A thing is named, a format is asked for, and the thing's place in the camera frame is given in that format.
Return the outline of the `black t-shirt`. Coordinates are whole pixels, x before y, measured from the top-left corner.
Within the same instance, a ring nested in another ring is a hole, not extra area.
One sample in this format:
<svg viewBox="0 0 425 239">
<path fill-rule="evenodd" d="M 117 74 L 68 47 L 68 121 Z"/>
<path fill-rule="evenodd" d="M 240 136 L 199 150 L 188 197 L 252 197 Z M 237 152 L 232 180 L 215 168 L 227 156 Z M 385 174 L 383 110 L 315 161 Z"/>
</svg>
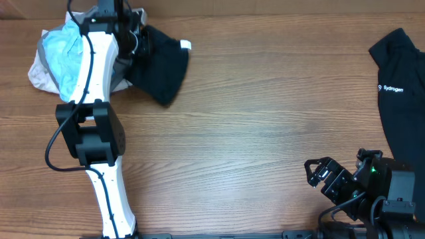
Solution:
<svg viewBox="0 0 425 239">
<path fill-rule="evenodd" d="M 162 106 L 172 104 L 189 67 L 192 43 L 174 39 L 148 25 L 139 36 L 141 46 L 124 78 Z"/>
</svg>

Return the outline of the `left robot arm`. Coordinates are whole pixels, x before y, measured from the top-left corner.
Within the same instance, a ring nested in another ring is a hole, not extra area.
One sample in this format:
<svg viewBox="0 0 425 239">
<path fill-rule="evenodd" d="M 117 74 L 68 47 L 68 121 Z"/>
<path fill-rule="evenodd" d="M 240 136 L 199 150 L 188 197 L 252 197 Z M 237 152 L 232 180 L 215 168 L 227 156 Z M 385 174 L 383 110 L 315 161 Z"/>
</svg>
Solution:
<svg viewBox="0 0 425 239">
<path fill-rule="evenodd" d="M 95 14 L 79 23 L 82 63 L 75 91 L 67 104 L 56 107 L 59 124 L 75 171 L 85 172 L 94 188 L 102 217 L 101 238 L 141 238 L 122 170 L 126 135 L 110 103 L 113 66 L 120 54 L 138 48 L 137 35 L 116 13 Z"/>
</svg>

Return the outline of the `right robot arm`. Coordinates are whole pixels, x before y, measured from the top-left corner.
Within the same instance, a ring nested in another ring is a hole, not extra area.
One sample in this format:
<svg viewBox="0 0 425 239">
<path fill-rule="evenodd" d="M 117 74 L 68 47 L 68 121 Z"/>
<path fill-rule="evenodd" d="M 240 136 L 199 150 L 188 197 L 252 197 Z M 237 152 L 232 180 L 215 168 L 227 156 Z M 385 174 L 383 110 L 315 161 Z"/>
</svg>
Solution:
<svg viewBox="0 0 425 239">
<path fill-rule="evenodd" d="M 318 217 L 317 238 L 423 238 L 415 218 L 414 171 L 380 154 L 360 156 L 350 173 L 330 157 L 304 164 L 307 182 L 333 206 Z"/>
</svg>

